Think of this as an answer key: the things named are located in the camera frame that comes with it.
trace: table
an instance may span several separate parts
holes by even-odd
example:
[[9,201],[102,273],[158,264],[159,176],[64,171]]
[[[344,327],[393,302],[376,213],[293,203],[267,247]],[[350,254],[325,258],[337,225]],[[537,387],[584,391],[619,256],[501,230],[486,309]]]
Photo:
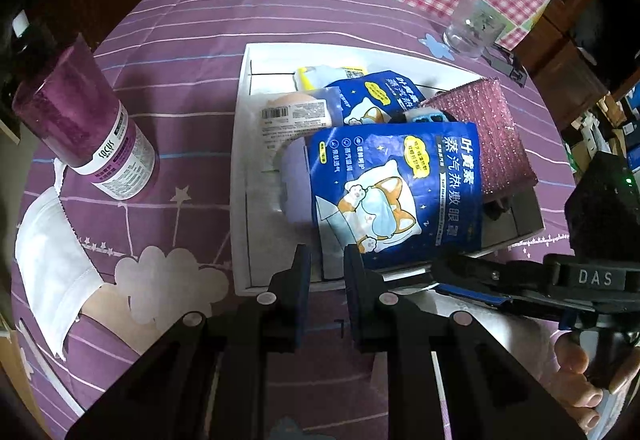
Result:
[[[229,244],[229,167],[238,76],[249,42],[313,42],[395,51],[425,59],[420,39],[440,38],[443,20],[395,0],[143,0],[105,39],[95,57],[116,94],[160,156],[158,182],[141,202],[117,202],[69,172],[61,200],[72,227],[106,285],[102,314],[121,319],[131,304],[145,309],[140,325],[120,325],[129,342],[164,331],[184,312],[234,308]],[[499,76],[487,64],[459,56],[453,63]],[[540,183],[545,221],[539,236],[495,255],[499,261],[541,260],[570,252],[564,202],[574,187],[560,137],[531,81],[520,88],[501,76],[504,95]],[[41,146],[28,177],[22,213],[54,181],[52,153]],[[118,271],[138,268],[159,283],[127,296],[113,284]],[[137,358],[130,346],[83,310],[66,340],[66,362],[54,359],[26,303],[17,265],[12,296],[39,349],[81,406],[90,406]],[[308,329],[295,356],[273,356],[268,370],[266,426],[290,416],[305,431],[335,438],[386,438],[386,401],[369,385],[372,356],[351,349],[343,292],[310,296]],[[74,414],[34,367],[34,397],[53,438],[63,438]]]

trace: human hand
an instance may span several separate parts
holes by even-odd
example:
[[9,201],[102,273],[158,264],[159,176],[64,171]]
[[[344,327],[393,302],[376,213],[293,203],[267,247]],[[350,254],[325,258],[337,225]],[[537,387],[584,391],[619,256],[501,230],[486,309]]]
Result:
[[[549,392],[571,415],[584,432],[593,429],[600,415],[593,409],[602,400],[602,390],[594,387],[584,372],[589,365],[587,353],[570,339],[570,334],[556,342],[560,369],[551,380]],[[640,370],[640,348],[634,348],[611,379],[609,391],[618,393]]]

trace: glass cup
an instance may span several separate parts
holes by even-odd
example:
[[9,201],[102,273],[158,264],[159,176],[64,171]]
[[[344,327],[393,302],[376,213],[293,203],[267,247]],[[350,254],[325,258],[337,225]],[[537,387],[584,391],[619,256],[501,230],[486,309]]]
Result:
[[452,50],[476,59],[495,43],[505,26],[481,0],[460,0],[442,38]]

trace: pink glittery pouch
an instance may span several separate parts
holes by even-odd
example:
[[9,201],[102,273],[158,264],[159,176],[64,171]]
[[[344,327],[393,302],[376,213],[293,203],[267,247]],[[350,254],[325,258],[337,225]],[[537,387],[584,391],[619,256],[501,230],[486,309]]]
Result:
[[460,122],[476,124],[484,202],[508,197],[538,183],[498,79],[465,84],[425,100],[420,106],[437,108]]

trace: purple bottle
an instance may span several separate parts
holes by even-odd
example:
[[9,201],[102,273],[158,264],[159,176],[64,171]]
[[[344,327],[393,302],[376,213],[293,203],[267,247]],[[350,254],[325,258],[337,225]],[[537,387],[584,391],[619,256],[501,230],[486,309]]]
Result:
[[116,200],[149,184],[156,153],[113,93],[82,36],[32,80],[13,109],[62,162]]

